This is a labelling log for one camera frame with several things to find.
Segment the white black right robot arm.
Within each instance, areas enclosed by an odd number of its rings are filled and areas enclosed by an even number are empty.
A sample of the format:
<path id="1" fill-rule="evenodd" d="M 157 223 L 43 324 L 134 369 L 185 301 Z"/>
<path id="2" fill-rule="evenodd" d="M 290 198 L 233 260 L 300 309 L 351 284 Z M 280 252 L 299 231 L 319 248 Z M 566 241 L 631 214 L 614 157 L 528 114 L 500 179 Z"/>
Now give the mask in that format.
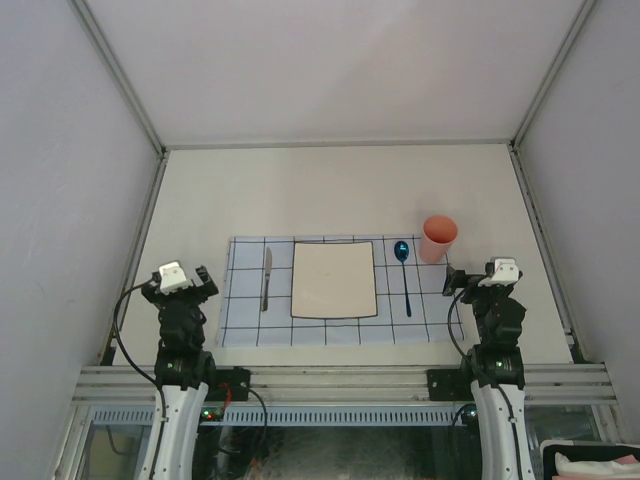
<path id="1" fill-rule="evenodd" d="M 453 298 L 447 329 L 461 356 L 459 385 L 479 416 L 483 479 L 532 479 L 526 450 L 525 376 L 518 345 L 526 308 L 511 297 L 522 273 L 513 259 L 486 264 L 483 274 L 446 268 L 442 294 Z M 472 307 L 479 342 L 464 352 L 452 330 L 459 303 Z"/>

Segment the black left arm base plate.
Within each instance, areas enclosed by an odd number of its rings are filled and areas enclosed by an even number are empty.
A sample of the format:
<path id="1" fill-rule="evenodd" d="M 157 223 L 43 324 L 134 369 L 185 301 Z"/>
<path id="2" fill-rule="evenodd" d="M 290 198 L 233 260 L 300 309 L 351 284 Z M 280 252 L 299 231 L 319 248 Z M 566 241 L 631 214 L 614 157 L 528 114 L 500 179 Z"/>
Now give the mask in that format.
<path id="1" fill-rule="evenodd" d="M 206 397 L 210 402 L 222 402 L 231 392 L 231 401 L 246 402 L 251 387 L 251 371 L 244 367 L 224 367 L 216 370 Z"/>

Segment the light blue checked placemat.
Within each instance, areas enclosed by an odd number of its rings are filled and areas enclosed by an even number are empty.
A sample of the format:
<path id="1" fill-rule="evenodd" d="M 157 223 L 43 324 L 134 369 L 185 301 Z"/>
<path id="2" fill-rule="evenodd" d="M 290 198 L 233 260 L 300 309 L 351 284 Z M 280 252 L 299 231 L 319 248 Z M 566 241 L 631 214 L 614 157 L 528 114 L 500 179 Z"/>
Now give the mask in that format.
<path id="1" fill-rule="evenodd" d="M 412 317 L 406 315 L 403 275 L 394 245 L 404 240 L 410 249 L 405 263 Z M 370 318 L 317 320 L 291 315 L 294 245 L 300 243 L 373 243 L 378 315 Z M 450 339 L 442 295 L 447 259 L 424 263 L 415 236 L 338 235 L 295 237 L 234 237 L 227 249 L 225 293 L 217 343 L 221 347 L 371 346 Z M 261 311 L 265 248 L 273 265 L 268 310 Z M 464 337 L 457 308 L 452 314 L 455 339 Z"/>

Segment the pink plastic cup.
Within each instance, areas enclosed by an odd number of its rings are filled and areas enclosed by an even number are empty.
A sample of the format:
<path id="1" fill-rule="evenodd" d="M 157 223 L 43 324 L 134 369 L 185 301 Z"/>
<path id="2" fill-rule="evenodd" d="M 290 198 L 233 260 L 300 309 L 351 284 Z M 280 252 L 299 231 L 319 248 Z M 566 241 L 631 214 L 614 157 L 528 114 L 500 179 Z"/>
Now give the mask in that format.
<path id="1" fill-rule="evenodd" d="M 458 236 L 458 226 L 448 216 L 433 215 L 422 226 L 419 256 L 427 264 L 441 261 Z"/>

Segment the white square plate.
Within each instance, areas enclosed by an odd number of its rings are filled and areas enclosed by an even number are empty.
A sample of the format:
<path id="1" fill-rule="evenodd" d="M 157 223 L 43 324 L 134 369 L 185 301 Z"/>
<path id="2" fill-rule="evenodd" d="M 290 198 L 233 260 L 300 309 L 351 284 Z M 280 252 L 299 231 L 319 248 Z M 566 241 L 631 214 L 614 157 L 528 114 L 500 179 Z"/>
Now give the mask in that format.
<path id="1" fill-rule="evenodd" d="M 377 316 L 373 243 L 296 243 L 291 315 L 317 320 Z"/>

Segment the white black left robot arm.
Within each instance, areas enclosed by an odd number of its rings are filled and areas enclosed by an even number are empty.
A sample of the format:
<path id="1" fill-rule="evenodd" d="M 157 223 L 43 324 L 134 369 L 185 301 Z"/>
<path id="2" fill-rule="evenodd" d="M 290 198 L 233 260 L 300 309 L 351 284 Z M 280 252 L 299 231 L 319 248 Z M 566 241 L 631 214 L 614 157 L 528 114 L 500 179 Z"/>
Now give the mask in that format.
<path id="1" fill-rule="evenodd" d="M 200 305 L 219 293 L 207 269 L 189 278 L 178 261 L 166 263 L 142 287 L 158 309 L 160 341 L 154 364 L 155 413 L 139 477 L 190 479 L 206 399 L 219 387 L 212 354 L 203 348 L 207 322 Z"/>

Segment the blue metal spoon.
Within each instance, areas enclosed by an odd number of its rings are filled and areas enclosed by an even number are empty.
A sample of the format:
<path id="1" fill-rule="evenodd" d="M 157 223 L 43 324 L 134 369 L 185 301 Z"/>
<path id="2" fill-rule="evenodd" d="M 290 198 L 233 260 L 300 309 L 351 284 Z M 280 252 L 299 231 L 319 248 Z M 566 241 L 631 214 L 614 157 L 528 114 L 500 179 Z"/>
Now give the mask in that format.
<path id="1" fill-rule="evenodd" d="M 395 255 L 395 258 L 400 262 L 401 268 L 402 268 L 406 315 L 408 318 L 411 318 L 412 308 L 411 308 L 411 303 L 409 298 L 408 282 L 407 282 L 406 267 L 405 267 L 405 263 L 409 258 L 409 253 L 410 253 L 409 246 L 404 240 L 399 240 L 395 243 L 394 255 Z"/>

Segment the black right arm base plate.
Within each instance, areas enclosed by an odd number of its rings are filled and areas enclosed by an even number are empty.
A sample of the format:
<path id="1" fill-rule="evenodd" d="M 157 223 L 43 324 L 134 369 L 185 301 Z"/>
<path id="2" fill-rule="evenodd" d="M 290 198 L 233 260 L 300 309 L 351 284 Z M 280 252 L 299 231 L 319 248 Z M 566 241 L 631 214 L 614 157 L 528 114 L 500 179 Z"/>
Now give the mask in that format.
<path id="1" fill-rule="evenodd" d="M 472 378 L 460 369 L 436 368 L 426 371 L 428 396 L 434 402 L 470 402 Z"/>

